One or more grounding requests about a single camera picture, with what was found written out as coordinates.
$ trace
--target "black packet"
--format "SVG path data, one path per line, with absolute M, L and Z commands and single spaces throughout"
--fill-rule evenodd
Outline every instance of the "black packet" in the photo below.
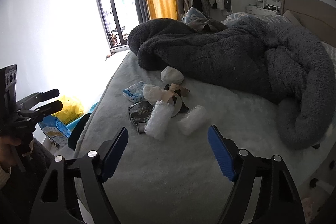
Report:
M 141 101 L 128 107 L 128 114 L 131 124 L 136 127 L 139 134 L 144 133 L 145 125 L 147 124 L 153 106 L 147 101 Z

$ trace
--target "bed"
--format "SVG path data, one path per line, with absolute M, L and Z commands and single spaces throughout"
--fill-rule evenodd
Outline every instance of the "bed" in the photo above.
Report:
M 336 46 L 333 38 L 336 37 L 336 8 L 318 0 L 283 0 L 282 14 L 286 10 L 326 42 L 326 50 L 333 56 L 329 45 Z M 185 104 L 189 108 L 203 105 L 211 120 L 189 137 L 177 129 L 179 115 L 170 121 L 164 141 L 139 134 L 128 117 L 128 106 L 132 103 L 122 95 L 122 90 L 138 81 L 163 87 L 160 73 L 140 68 L 135 54 L 129 52 L 108 83 L 75 150 L 75 157 L 82 156 L 113 138 L 122 127 L 128 129 L 128 145 L 114 176 L 104 184 L 123 224 L 217 223 L 232 183 L 223 177 L 208 144 L 207 128 L 211 124 L 215 124 L 224 137 L 233 139 L 239 148 L 255 156 L 281 155 L 298 188 L 307 184 L 336 142 L 334 117 L 319 149 L 289 150 L 277 135 L 275 104 L 256 95 L 189 78 L 182 83 L 190 90 Z M 258 183 L 256 179 L 244 218 L 247 221 L 256 206 Z M 76 187 L 86 205 L 80 181 Z

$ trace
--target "windowsill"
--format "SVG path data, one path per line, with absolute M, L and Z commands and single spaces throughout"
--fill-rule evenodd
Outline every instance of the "windowsill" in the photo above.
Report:
M 122 51 L 126 51 L 129 50 L 128 45 L 120 45 L 117 47 L 113 47 L 112 49 L 110 49 L 110 52 L 122 52 Z

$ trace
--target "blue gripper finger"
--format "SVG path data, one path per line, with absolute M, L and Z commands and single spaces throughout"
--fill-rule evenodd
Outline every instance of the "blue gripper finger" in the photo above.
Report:
M 116 138 L 114 144 L 111 146 L 103 159 L 103 169 L 101 173 L 101 179 L 103 182 L 106 182 L 109 178 L 113 176 L 119 160 L 127 146 L 127 143 L 128 131 L 126 128 L 123 128 L 119 133 L 119 136 Z
M 238 147 L 236 147 L 232 140 L 224 139 L 216 126 L 209 127 L 208 142 L 223 175 L 231 182 L 235 182 L 238 174 L 234 170 L 233 157 L 238 152 Z

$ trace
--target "bubble wrap roll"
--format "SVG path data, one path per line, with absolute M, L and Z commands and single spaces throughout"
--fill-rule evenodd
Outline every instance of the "bubble wrap roll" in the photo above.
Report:
M 206 109 L 198 105 L 187 113 L 181 121 L 177 122 L 177 126 L 183 135 L 189 136 L 208 120 L 209 116 Z
M 144 128 L 145 133 L 157 140 L 164 140 L 173 111 L 173 105 L 164 101 L 157 101 L 152 115 Z

